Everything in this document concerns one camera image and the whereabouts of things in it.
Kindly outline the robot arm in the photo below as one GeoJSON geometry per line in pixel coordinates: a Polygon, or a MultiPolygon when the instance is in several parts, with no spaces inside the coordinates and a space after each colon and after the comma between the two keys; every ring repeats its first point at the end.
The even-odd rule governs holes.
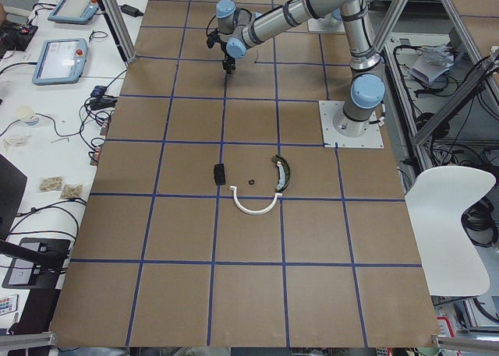
{"type": "Polygon", "coordinates": [[[349,46],[352,81],[349,98],[333,117],[335,130],[357,138],[371,125],[371,115],[384,99],[383,64],[368,16],[368,0],[288,0],[265,13],[251,12],[232,0],[217,3],[214,20],[218,25],[206,31],[207,46],[220,45],[226,73],[250,48],[292,28],[307,25],[310,33],[327,33],[339,26],[349,46]]]}
{"type": "Polygon", "coordinates": [[[323,18],[323,27],[325,30],[330,30],[330,31],[344,30],[344,24],[340,9],[335,9],[334,11],[328,13],[323,18]]]}

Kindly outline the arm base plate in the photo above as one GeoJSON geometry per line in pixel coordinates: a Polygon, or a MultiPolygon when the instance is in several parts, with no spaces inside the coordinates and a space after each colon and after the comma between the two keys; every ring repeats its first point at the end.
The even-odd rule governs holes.
{"type": "Polygon", "coordinates": [[[308,31],[311,33],[344,34],[345,28],[341,20],[331,17],[308,19],[308,31]]]}
{"type": "Polygon", "coordinates": [[[325,147],[383,149],[378,117],[372,111],[365,122],[353,122],[344,116],[342,100],[319,100],[319,115],[325,147]]]}

